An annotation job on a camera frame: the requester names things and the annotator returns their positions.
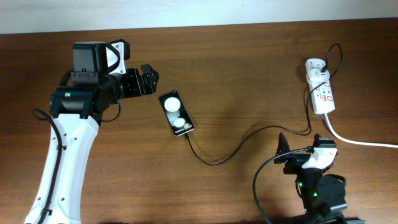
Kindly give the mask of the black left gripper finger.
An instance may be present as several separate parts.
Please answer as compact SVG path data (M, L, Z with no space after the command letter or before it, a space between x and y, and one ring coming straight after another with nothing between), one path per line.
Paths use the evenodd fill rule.
M152 94L156 92L157 77L156 76L143 76L144 93Z
M143 79L147 82L157 82L159 74L149 64L141 65Z

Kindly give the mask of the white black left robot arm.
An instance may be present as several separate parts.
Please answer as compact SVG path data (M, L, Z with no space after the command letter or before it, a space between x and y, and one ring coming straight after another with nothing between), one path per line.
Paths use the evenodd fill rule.
M50 143L36 199L25 223L80 223L81 195L91 147L103 112L123 98L156 91L159 74L150 65L100 76L68 71L50 98Z

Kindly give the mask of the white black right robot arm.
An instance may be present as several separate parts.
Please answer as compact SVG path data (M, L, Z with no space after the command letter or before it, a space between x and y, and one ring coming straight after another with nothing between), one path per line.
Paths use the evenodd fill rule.
M327 174L338 153L331 138L319 134L305 154L290 150L283 133L279 134L276 164L283 164L285 175L295 175L295 188L302 199L305 213L293 217L294 223L365 223L360 218L346 218L348 208L345 200L346 179L336 174Z

